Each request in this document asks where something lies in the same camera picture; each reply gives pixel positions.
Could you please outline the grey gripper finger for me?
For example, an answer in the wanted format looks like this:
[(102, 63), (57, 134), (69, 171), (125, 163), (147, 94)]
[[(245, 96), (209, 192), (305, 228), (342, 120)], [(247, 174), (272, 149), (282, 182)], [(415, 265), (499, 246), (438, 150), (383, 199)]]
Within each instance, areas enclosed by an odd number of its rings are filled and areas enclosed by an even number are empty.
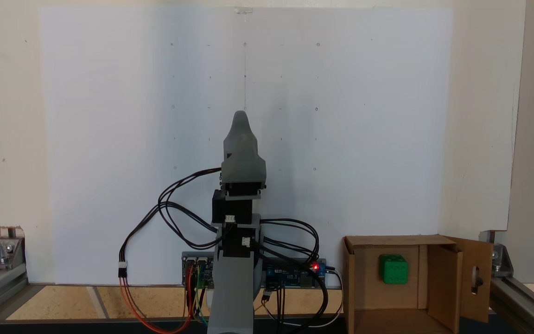
[(240, 141), (245, 148), (250, 147), (255, 154), (258, 153), (258, 140), (252, 132), (248, 115), (243, 110), (235, 112), (229, 132), (223, 141), (224, 158), (229, 158), (235, 152)]

